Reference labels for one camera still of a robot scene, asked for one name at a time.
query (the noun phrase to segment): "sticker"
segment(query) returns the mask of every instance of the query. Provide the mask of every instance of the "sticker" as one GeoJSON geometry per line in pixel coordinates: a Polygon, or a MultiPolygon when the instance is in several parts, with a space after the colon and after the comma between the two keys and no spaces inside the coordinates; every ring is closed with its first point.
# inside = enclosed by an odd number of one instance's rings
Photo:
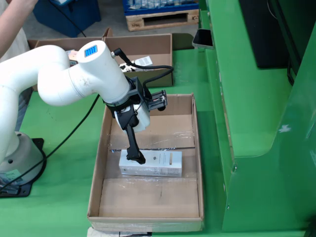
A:
{"type": "MultiPolygon", "coordinates": [[[[21,175],[21,173],[17,169],[14,169],[14,170],[8,171],[6,173],[0,173],[0,179],[2,179],[5,183],[8,183],[8,182],[12,181],[13,179],[16,179],[20,175],[21,175]]],[[[21,181],[23,181],[22,178],[20,178],[16,182],[21,182],[21,181]]]]}

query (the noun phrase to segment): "open cardboard box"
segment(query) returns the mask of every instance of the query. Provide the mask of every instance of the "open cardboard box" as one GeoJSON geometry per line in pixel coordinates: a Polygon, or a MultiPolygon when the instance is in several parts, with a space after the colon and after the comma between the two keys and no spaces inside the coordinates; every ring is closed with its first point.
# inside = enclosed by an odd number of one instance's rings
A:
{"type": "MultiPolygon", "coordinates": [[[[136,60],[150,56],[153,66],[172,66],[172,34],[132,36],[132,37],[106,37],[105,43],[110,51],[121,48],[129,60],[136,60]]],[[[118,64],[124,63],[120,57],[115,60],[118,64]]],[[[141,83],[146,79],[158,76],[168,69],[155,69],[146,72],[124,73],[129,78],[138,77],[141,83]]],[[[148,83],[148,87],[172,86],[172,74],[168,74],[159,80],[148,83]]]]}
{"type": "MultiPolygon", "coordinates": [[[[85,44],[94,41],[103,40],[110,51],[121,48],[130,60],[139,59],[150,56],[153,65],[172,66],[172,51],[180,49],[193,48],[193,36],[190,34],[164,34],[150,36],[130,36],[130,37],[113,37],[111,28],[107,28],[101,37],[87,38],[65,38],[65,39],[46,39],[46,40],[29,40],[30,49],[44,45],[56,45],[67,50],[80,50],[85,44]]],[[[115,58],[118,64],[123,63],[120,57],[115,58]]],[[[138,77],[140,82],[157,76],[167,69],[156,69],[147,72],[129,72],[125,73],[128,77],[138,77]]],[[[148,87],[172,86],[172,74],[164,76],[159,80],[148,83],[148,87]]],[[[37,85],[33,86],[33,90],[37,91],[37,85]]]]}
{"type": "Polygon", "coordinates": [[[182,151],[182,177],[123,176],[121,149],[129,147],[105,109],[94,167],[88,219],[99,231],[189,232],[203,227],[203,186],[194,96],[168,95],[163,112],[151,111],[151,124],[136,133],[140,149],[182,151]]]}

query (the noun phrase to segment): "green workbench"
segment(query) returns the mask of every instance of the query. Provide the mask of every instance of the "green workbench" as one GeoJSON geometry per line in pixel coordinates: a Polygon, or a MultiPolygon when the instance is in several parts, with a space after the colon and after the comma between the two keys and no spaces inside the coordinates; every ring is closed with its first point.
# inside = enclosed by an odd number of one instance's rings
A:
{"type": "MultiPolygon", "coordinates": [[[[250,228],[263,229],[256,218],[280,222],[284,226],[294,223],[290,219],[293,215],[290,213],[292,206],[286,199],[288,193],[282,186],[281,174],[277,173],[278,163],[272,163],[272,159],[261,162],[260,158],[244,157],[269,150],[272,134],[277,132],[277,123],[282,116],[279,109],[286,106],[291,88],[284,70],[262,72],[256,68],[238,0],[209,0],[207,3],[208,10],[201,11],[201,26],[213,30],[215,50],[174,51],[174,86],[164,88],[169,94],[193,92],[196,98],[205,195],[204,229],[198,233],[154,235],[302,237],[304,233],[301,231],[221,233],[225,225],[227,229],[244,225],[243,218],[254,221],[250,228]],[[236,91],[240,85],[245,87],[243,92],[236,91]],[[262,89],[261,95],[252,93],[254,88],[262,89]],[[233,152],[240,156],[235,159],[239,160],[237,172],[232,170],[235,165],[222,98],[226,103],[233,152]],[[269,122],[260,119],[262,114],[258,106],[265,106],[269,112],[265,117],[269,122]],[[255,118],[266,132],[245,116],[251,110],[257,112],[255,118]],[[240,126],[246,129],[246,134],[242,134],[240,126]],[[249,198],[249,190],[255,190],[257,199],[249,198]],[[288,215],[281,219],[282,213],[288,215]]],[[[52,107],[35,92],[21,131],[31,138],[44,138],[44,151],[48,154],[84,117],[94,99],[95,95],[69,106],[52,107]]],[[[1,236],[86,236],[90,227],[86,213],[104,108],[100,99],[88,119],[48,160],[44,174],[34,183],[29,197],[1,200],[1,236]]]]}
{"type": "MultiPolygon", "coordinates": [[[[208,73],[205,52],[180,50],[174,51],[173,57],[175,85],[167,87],[167,93],[193,92],[197,101],[205,193],[205,227],[198,234],[235,236],[220,234],[226,197],[208,81],[213,73],[208,73]]],[[[48,154],[83,118],[94,98],[93,95],[69,106],[52,107],[34,92],[21,131],[31,138],[44,138],[44,151],[48,154]]],[[[100,99],[84,124],[48,160],[44,174],[34,183],[29,197],[1,200],[1,236],[86,236],[90,226],[86,213],[103,112],[104,104],[100,99]]],[[[197,233],[177,235],[195,236],[197,233]]],[[[301,233],[261,233],[257,236],[299,237],[301,233]]]]}

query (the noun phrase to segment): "black cable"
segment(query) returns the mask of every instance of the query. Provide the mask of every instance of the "black cable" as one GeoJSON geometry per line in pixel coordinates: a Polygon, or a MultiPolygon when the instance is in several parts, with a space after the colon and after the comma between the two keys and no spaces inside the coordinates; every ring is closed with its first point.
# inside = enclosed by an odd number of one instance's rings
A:
{"type": "Polygon", "coordinates": [[[84,32],[75,24],[75,22],[73,22],[62,10],[60,10],[55,4],[53,4],[50,0],[48,0],[50,4],[52,4],[54,6],[54,8],[56,8],[61,14],[63,14],[80,32],[81,34],[83,34],[84,37],[85,34],[84,32]]]}
{"type": "Polygon", "coordinates": [[[288,60],[288,64],[287,64],[287,78],[288,78],[288,81],[290,82],[290,84],[293,86],[294,79],[293,79],[292,74],[291,74],[291,59],[288,60]]]}
{"type": "Polygon", "coordinates": [[[9,183],[5,184],[1,189],[0,189],[0,193],[3,189],[5,189],[6,187],[8,187],[9,185],[11,185],[12,183],[14,183],[15,181],[19,180],[20,178],[22,178],[24,175],[30,173],[33,169],[35,169],[38,165],[40,165],[41,163],[43,163],[44,161],[46,161],[50,156],[52,156],[72,135],[73,133],[80,127],[80,125],[86,120],[86,118],[89,116],[89,114],[91,113],[92,109],[94,108],[95,104],[97,103],[98,99],[99,99],[100,95],[97,95],[97,97],[95,98],[95,100],[93,101],[88,113],[83,117],[83,119],[80,121],[80,123],[78,123],[78,125],[73,129],[73,131],[51,152],[49,153],[44,159],[42,159],[41,161],[39,161],[37,164],[35,164],[32,168],[30,168],[29,170],[27,170],[26,172],[24,172],[23,174],[21,174],[19,177],[13,179],[12,181],[10,181],[9,183]]]}
{"type": "Polygon", "coordinates": [[[164,72],[164,73],[162,73],[162,74],[160,74],[160,75],[158,75],[158,76],[155,76],[155,77],[153,77],[153,78],[147,79],[147,80],[145,80],[145,81],[143,82],[144,94],[145,94],[145,97],[147,97],[148,99],[151,99],[152,96],[151,96],[151,93],[149,92],[149,90],[148,90],[146,84],[147,84],[147,83],[150,83],[150,82],[152,82],[152,81],[155,81],[155,80],[157,80],[157,79],[160,79],[160,78],[162,78],[162,77],[168,75],[169,73],[172,73],[172,72],[173,72],[173,67],[172,67],[172,66],[167,66],[167,65],[162,65],[162,66],[140,66],[140,65],[136,65],[136,64],[132,63],[132,62],[128,59],[128,57],[126,56],[126,54],[125,54],[120,48],[114,50],[113,53],[114,53],[115,56],[119,56],[126,64],[131,65],[131,66],[133,66],[133,67],[135,67],[135,68],[140,68],[140,69],[145,69],[145,70],[146,70],[146,69],[149,69],[149,70],[150,70],[150,69],[169,69],[168,71],[166,71],[166,72],[164,72]]]}

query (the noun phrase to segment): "white box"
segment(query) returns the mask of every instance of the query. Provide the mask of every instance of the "white box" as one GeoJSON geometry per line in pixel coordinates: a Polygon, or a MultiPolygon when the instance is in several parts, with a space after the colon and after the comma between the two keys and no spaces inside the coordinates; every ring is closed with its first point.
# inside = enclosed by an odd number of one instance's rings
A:
{"type": "MultiPolygon", "coordinates": [[[[132,61],[133,64],[139,65],[139,66],[152,66],[153,62],[150,59],[150,56],[136,59],[132,61]]],[[[119,65],[119,67],[122,69],[122,72],[124,73],[129,73],[129,72],[141,72],[141,71],[151,71],[151,70],[145,70],[145,69],[140,69],[140,68],[135,68],[131,65],[127,65],[126,63],[122,63],[119,65]]]]}
{"type": "Polygon", "coordinates": [[[141,151],[146,159],[145,164],[127,160],[127,150],[122,150],[119,168],[125,175],[149,176],[182,176],[182,152],[176,151],[141,151]]]}

